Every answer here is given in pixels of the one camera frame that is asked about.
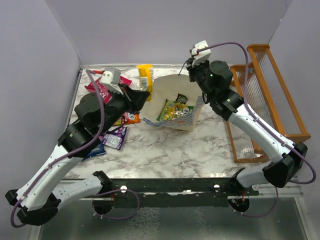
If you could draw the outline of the purple candy bag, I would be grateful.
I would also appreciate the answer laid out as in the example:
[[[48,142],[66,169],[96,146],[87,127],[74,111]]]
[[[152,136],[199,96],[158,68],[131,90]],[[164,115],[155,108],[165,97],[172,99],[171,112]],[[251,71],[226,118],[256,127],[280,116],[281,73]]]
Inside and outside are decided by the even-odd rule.
[[[101,140],[102,144],[120,151],[126,138],[127,129],[126,126],[122,126],[114,132],[106,133]]]

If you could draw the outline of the orange Savoria snack packet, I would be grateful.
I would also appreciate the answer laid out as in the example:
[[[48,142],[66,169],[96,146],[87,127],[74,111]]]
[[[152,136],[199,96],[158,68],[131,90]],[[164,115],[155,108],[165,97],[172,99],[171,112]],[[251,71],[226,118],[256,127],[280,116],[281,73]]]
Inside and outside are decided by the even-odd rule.
[[[128,124],[136,124],[139,123],[140,115],[138,113],[129,113],[125,112],[114,124],[113,126],[120,126],[120,125],[128,125]]]

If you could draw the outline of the checkered paper bag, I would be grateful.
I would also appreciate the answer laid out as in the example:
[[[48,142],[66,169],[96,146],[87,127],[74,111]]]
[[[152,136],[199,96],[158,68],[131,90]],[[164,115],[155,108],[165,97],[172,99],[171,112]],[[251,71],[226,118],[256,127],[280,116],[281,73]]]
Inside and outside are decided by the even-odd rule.
[[[204,102],[202,91],[190,82],[187,70],[156,67],[152,76],[151,101],[144,104],[141,119],[153,127],[193,131]]]

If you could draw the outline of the green Savoria snack packet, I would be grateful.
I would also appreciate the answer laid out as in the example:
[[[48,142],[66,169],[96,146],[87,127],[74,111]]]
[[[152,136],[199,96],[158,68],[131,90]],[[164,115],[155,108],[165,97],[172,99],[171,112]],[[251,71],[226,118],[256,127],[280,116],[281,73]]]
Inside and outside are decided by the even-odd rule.
[[[193,110],[194,106],[192,105],[182,104],[177,101],[166,99],[156,120],[158,122],[174,120],[191,114]]]

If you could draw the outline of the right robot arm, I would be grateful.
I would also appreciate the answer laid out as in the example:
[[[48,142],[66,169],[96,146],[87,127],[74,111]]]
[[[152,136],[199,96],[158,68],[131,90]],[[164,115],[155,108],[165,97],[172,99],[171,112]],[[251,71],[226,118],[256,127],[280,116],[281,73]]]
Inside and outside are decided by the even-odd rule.
[[[198,84],[212,110],[246,133],[268,157],[264,164],[235,173],[229,184],[230,191],[240,196],[253,185],[267,183],[283,188],[302,167],[307,146],[280,134],[246,105],[242,96],[230,89],[233,73],[226,62],[194,63],[193,58],[187,60],[189,80]]]

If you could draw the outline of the blue kettle chips bag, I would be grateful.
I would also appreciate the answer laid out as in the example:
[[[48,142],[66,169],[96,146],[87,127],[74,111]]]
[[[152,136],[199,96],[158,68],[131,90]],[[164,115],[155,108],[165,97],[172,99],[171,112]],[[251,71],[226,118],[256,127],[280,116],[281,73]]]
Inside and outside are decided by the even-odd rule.
[[[106,151],[104,145],[100,143],[86,157],[84,157],[83,160],[104,155],[106,155]]]

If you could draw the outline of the red snack bag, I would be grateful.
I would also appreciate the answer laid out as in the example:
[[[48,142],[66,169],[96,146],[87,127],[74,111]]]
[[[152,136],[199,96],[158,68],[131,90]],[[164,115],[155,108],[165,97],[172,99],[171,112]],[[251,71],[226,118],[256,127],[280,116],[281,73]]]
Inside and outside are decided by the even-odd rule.
[[[101,97],[103,98],[104,100],[104,103],[107,104],[109,102],[109,100],[112,98],[112,95],[110,93],[110,91],[100,83],[100,77],[95,81],[97,87],[98,87],[98,90],[99,90],[99,93],[101,95]],[[130,79],[127,79],[123,76],[120,77],[120,81],[119,81],[120,84],[126,84],[128,86],[131,85],[132,81]],[[93,86],[92,83],[90,83],[89,85],[85,85],[84,86],[85,89],[89,92],[89,93],[95,93],[96,90]]]

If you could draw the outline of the yellow snack packet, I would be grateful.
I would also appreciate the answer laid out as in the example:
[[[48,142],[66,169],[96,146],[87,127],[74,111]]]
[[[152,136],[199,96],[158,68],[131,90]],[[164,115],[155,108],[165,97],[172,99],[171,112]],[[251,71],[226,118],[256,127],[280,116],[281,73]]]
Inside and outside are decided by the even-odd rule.
[[[141,91],[149,92],[147,102],[152,100],[153,93],[153,65],[152,64],[141,64],[137,65],[139,73],[139,88]]]

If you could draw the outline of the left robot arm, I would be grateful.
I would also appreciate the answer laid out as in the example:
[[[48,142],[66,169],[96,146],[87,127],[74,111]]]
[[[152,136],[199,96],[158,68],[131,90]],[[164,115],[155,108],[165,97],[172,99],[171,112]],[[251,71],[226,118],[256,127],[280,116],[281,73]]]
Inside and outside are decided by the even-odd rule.
[[[89,196],[103,198],[112,191],[112,181],[103,171],[96,171],[67,187],[58,184],[101,143],[102,133],[124,113],[138,113],[150,95],[148,91],[133,90],[126,84],[120,84],[119,88],[120,92],[113,93],[108,103],[98,92],[82,97],[74,108],[77,120],[66,127],[47,161],[23,187],[5,194],[13,206],[10,222],[14,228],[41,226],[73,201]]]

